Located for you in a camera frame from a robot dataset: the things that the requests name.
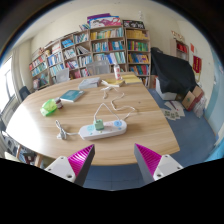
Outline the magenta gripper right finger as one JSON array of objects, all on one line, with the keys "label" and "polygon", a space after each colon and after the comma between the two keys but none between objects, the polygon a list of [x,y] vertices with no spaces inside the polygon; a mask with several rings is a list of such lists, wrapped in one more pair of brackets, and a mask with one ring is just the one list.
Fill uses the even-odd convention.
[{"label": "magenta gripper right finger", "polygon": [[134,145],[134,155],[146,184],[157,181],[183,168],[170,155],[160,155],[140,144]]}]

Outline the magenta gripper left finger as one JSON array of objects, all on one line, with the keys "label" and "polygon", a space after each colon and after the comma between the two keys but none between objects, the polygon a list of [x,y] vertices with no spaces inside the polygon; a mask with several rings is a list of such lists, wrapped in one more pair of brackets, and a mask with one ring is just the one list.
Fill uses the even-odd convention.
[{"label": "magenta gripper left finger", "polygon": [[74,154],[60,156],[52,162],[46,171],[82,186],[95,155],[95,145],[89,145]]}]

